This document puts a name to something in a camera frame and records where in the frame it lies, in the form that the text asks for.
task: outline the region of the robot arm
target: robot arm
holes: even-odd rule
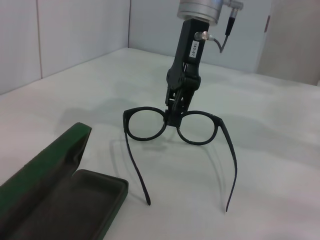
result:
[[[232,8],[221,46],[219,41],[208,33],[209,26],[218,24],[222,6]],[[222,53],[231,33],[237,13],[244,7],[234,0],[180,0],[178,17],[184,19],[178,47],[172,67],[167,73],[168,83],[165,104],[168,106],[167,124],[179,127],[180,115],[190,106],[192,97],[201,84],[199,64],[206,41],[217,43]]]

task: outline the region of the cable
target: cable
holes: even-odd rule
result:
[[[225,49],[225,46],[226,46],[226,43],[227,43],[227,40],[228,40],[228,35],[225,36],[225,39],[224,39],[224,42],[223,42],[223,45],[221,46],[220,42],[217,40],[217,39],[213,39],[213,41],[218,45],[218,48],[220,50],[220,53],[222,54],[222,52],[224,51]]]

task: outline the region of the eyeglasses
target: eyeglasses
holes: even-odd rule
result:
[[[123,128],[125,134],[126,146],[131,158],[134,169],[139,177],[141,186],[148,205],[151,205],[151,199],[147,191],[145,182],[133,158],[128,135],[137,141],[150,141],[158,138],[166,129],[168,122],[168,114],[154,107],[137,107],[124,111],[123,113]],[[237,180],[237,159],[236,153],[231,142],[228,130],[223,120],[217,116],[203,111],[187,111],[179,117],[180,125],[176,128],[180,138],[188,144],[202,146],[209,144],[216,137],[218,128],[222,132],[229,145],[234,163],[234,181],[231,193],[226,205],[225,211],[228,211],[229,203],[235,188]]]

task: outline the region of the white table surface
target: white table surface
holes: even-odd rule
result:
[[[81,169],[129,181],[108,240],[318,240],[320,88],[201,64],[189,110],[221,117],[213,142],[184,143],[168,127],[130,140],[152,206],[124,142],[124,110],[165,109],[172,57],[121,49],[9,92],[0,99],[0,184],[76,122],[93,127]]]

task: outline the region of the label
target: label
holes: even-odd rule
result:
[[[192,41],[192,47],[190,51],[190,58],[196,58],[197,57],[197,52],[199,48],[199,42],[198,41]]]

